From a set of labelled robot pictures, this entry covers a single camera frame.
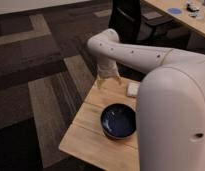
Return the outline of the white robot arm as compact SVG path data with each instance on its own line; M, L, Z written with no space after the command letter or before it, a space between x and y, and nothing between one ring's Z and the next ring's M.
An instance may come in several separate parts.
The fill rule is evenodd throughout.
M145 74L136 105L140 171L205 171L205 54L122 43L106 29L87 41L98 74L116 62Z

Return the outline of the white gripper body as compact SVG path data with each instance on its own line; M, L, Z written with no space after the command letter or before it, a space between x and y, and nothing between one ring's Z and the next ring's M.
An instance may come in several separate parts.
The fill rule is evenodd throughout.
M113 60L100 60L97 64L97 72L100 79L119 77L117 64Z

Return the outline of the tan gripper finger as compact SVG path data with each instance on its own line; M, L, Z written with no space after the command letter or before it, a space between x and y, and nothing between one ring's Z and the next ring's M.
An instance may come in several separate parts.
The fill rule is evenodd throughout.
M96 82L97 82L97 87L98 87L98 89L101 89L101 87L102 87L104 81L105 81L105 80L104 80L103 78L101 78L100 76L97 76Z
M122 84L122 80L120 76L114 76L114 80L116 80L118 82L118 84Z

